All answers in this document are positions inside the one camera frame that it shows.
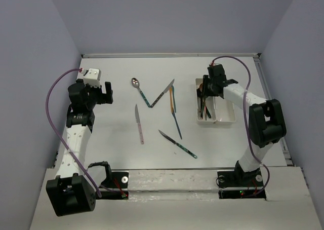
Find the utensil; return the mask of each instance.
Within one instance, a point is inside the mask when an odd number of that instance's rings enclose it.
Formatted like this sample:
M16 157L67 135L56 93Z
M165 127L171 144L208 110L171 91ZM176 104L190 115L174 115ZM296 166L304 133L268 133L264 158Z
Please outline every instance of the utensil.
M197 89L197 97L200 98L200 118L202 119L203 116L204 116L203 114L204 114L204 110L205 110L203 100L205 100L206 98L203 98L203 94L202 94L202 92L200 90L200 87ZM207 116L211 119L212 116L209 113L209 110L208 110L207 106L206 106L206 111L205 112L207 112Z
M173 116L173 118L174 118L174 120L176 122L177 130L178 130L178 133L180 135L180 138L182 139L182 135L181 135L180 128L179 128L178 121L177 121L176 114L175 114L175 108L173 108L173 105L175 106L174 87L171 86L169 91L170 91L170 107L171 107L171 113L172 113L172 116Z
M139 82L136 78L132 78L132 86L135 87L135 88L140 92L140 94L142 95L142 97L143 97L143 99L144 99L146 105L147 105L148 107L151 107L151 105L150 105L150 103L147 101L147 99L146 99L144 93L143 93L142 90L140 89L140 82Z
M169 142L171 142L173 145L178 146L179 148L181 148L182 150L184 150L186 153L188 153L189 155L191 155L193 158L197 159L198 157L193 154L191 151L189 151L187 148L185 148L183 145L177 143L174 139L171 139L169 136L167 136L165 133L163 133L161 130L158 130L160 132L160 134L167 139Z
M173 107L174 107L174 112L177 112L177 108L176 108L176 100L174 98L174 86L171 86L172 88L172 97L173 97Z
M180 135L180 139L182 139L182 135L181 135L181 132L180 132L180 128L179 128L178 121L177 121L176 115L174 113L174 110L172 111L172 116L174 118L174 121L176 122L176 126L177 126L178 133Z
M151 105L151 107L154 107L156 103L162 98L162 96L168 92L170 87L173 85L174 79L168 84L168 86L165 88L165 90L157 97L157 99L154 101L154 103Z
M140 133L141 144L144 144L142 126L141 126L141 121L140 121L140 115L138 114L137 104L135 105L135 119L136 119L136 123L137 123L137 127L138 127L138 132Z

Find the knife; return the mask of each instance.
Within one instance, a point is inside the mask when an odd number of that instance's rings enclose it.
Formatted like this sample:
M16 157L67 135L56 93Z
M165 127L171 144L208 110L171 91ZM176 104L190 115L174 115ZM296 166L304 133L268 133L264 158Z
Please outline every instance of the knife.
M178 133L180 135L180 139L182 139L182 135L181 135L181 132L180 132L180 128L179 128L178 121L177 121L176 115L174 113L174 110L172 110L172 116L174 118L174 121L176 122L176 126L177 126L177 129L178 129Z
M172 85L172 97L173 97L173 107L174 107L174 112L177 112L176 108L176 100L174 99L174 86Z
M168 92L168 90L170 89L170 87L173 85L174 79L170 82L170 84L168 84L168 86L165 88L165 90L157 97L157 99L154 101L154 103L151 105L151 108L154 107L156 105L156 103L160 100L160 98L162 98L162 96Z
M138 127L138 132L140 133L141 144L144 144L142 126L141 126L141 121L140 121L140 115L138 114L137 104L135 106L135 119L136 119L136 123L137 123L137 127Z
M198 157L193 154L191 151L189 151L187 148L185 148L184 146L180 145L179 143L177 143L174 139L171 139L169 136L167 136L165 133L163 133L161 130L158 130L160 132L160 134L167 139L169 142L171 142L173 145L178 146L179 148L183 149L186 153L188 153L189 155L191 155L193 158L197 159Z

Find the metal frame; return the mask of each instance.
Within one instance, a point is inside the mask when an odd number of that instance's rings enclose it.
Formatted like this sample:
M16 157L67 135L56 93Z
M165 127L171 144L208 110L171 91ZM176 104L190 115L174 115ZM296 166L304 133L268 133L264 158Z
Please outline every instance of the metal frame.
M263 72L263 69L262 69L261 60L260 60L260 58L258 56L253 57L253 60L254 60L255 66L257 68L259 78L260 78L260 81L261 81L261 85L262 85L262 88L263 88L264 93L266 95L266 98L267 99L272 99L272 96L270 94L269 87L268 87L268 84L267 84L267 81L266 81L266 78L265 78L265 75L264 75L264 72ZM287 166L294 166L294 163L293 163L292 158L290 156L290 153L289 153L285 138L282 138L280 140L280 143L282 144L282 147L283 147L282 151L283 151L283 154L285 156Z
M231 55L235 57L258 57L257 53L134 53L134 54L81 54L89 58L172 58L172 57L217 57Z

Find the white plastic tray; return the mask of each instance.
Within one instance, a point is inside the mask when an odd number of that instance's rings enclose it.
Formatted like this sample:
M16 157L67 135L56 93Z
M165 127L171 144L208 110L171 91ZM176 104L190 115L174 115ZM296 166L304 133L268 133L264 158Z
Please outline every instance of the white plastic tray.
M206 105L211 114L212 118L200 117L200 98L197 97L196 90L199 88L200 84L203 82L202 78L197 78L195 81L195 103L196 103L196 121L198 124L222 124L222 123L234 123L236 122L236 116L234 111L234 105L232 102L224 100L221 97L208 97L206 99Z

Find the white platform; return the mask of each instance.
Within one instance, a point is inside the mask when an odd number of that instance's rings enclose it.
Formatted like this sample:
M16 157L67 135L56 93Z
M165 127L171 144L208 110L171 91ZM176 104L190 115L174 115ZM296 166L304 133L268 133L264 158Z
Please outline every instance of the white platform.
M264 97L252 57L240 57L251 71L250 91ZM112 84L112 105L97 105L93 134L86 153L86 165L108 161L112 169L180 169L234 167L247 148L243 113L235 107L237 121L229 125L204 127L195 120L195 79L207 74L212 58L110 58L83 59L82 68L99 68L101 84ZM244 67L235 60L223 58L228 79L242 86L248 82ZM182 132L180 140L170 112L170 97L165 94L154 108L148 108L140 93L131 86L131 78L150 103L175 79L176 117ZM134 108L138 104L145 144L141 145ZM167 142L162 130L198 156L194 159ZM266 155L268 166L286 166L282 146L277 143Z
M93 212L57 217L45 191L56 170L48 169L30 229L321 230L300 168L270 172L265 201L220 200L215 170L132 170L129 200L97 200Z

